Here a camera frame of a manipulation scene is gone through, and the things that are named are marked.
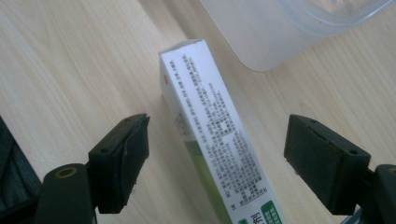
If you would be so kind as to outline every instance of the light wood grain surface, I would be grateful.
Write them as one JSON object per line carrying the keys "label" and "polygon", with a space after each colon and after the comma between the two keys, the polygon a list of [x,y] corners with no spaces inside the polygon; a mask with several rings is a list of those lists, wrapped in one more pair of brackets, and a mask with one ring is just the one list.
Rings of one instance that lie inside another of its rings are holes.
{"label": "light wood grain surface", "polygon": [[199,1],[0,2],[0,115],[40,178],[121,119],[151,116],[128,206],[100,223],[218,223],[160,89],[158,52],[204,38],[289,223],[339,223],[283,158],[289,114],[396,163],[396,6],[267,73],[234,56]]}

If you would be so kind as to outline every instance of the gold-colored screw hole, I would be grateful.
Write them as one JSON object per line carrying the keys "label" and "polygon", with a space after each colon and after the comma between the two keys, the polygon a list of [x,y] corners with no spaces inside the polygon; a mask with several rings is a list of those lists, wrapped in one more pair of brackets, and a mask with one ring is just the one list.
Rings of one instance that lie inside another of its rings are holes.
{"label": "gold-colored screw hole", "polygon": [[76,172],[77,172],[76,167],[73,167],[73,166],[65,167],[56,173],[56,177],[59,179],[64,179],[64,178],[74,175]]}
{"label": "gold-colored screw hole", "polygon": [[390,167],[389,172],[393,175],[396,175],[396,168],[395,167]]}

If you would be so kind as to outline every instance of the translucent plastic box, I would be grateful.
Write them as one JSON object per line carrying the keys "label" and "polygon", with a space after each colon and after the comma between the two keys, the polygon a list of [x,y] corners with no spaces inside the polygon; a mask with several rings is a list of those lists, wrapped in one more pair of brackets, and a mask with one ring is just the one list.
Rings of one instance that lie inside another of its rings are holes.
{"label": "translucent plastic box", "polygon": [[248,68],[268,71],[323,37],[367,20],[392,0],[201,0]]}

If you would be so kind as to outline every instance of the white cardboard box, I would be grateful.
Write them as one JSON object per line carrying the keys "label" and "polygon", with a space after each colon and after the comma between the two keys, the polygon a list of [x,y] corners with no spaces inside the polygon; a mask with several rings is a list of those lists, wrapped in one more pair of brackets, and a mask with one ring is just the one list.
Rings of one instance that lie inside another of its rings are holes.
{"label": "white cardboard box", "polygon": [[221,222],[285,223],[206,42],[160,57],[164,98]]}

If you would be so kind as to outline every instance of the table surface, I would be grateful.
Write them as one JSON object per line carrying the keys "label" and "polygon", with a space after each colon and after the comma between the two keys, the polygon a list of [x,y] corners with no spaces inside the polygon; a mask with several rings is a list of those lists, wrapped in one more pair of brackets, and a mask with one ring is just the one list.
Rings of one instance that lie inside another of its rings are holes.
{"label": "table surface", "polygon": [[151,116],[150,156],[121,214],[100,223],[217,223],[160,88],[159,51],[211,48],[289,223],[339,223],[283,158],[288,119],[317,119],[396,163],[396,5],[276,69],[242,65],[199,1],[0,2],[0,114],[40,178],[121,119]]}

